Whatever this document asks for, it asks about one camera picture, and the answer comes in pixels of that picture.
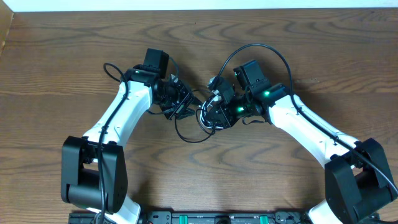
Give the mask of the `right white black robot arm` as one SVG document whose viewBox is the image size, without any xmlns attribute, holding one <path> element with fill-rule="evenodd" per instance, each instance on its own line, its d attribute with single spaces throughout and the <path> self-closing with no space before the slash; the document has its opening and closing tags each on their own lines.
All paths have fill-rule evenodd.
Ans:
<svg viewBox="0 0 398 224">
<path fill-rule="evenodd" d="M 319 117 L 285 85 L 272 85 L 257 61 L 234 69 L 241 89 L 220 75 L 208 88 L 215 97 L 202 120 L 211 129 L 227 129 L 238 120 L 261 116 L 299 142 L 325 171 L 325 200 L 307 212 L 310 223 L 365 223 L 397 199 L 397 187 L 383 147 L 342 133 Z"/>
</svg>

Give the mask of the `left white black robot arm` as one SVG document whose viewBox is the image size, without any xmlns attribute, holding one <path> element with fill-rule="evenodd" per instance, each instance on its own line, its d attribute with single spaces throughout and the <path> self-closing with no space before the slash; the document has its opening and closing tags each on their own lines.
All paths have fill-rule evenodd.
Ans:
<svg viewBox="0 0 398 224">
<path fill-rule="evenodd" d="M 165 79 L 173 58 L 147 49 L 142 64 L 122 72 L 119 90 L 104 115 L 81 137 L 62 146 L 61 198 L 89 210 L 70 214 L 70 223 L 138 223 L 141 207 L 127 195 L 124 147 L 141 116 L 159 105 L 168 120 L 195 114 L 200 100 L 178 74 Z"/>
</svg>

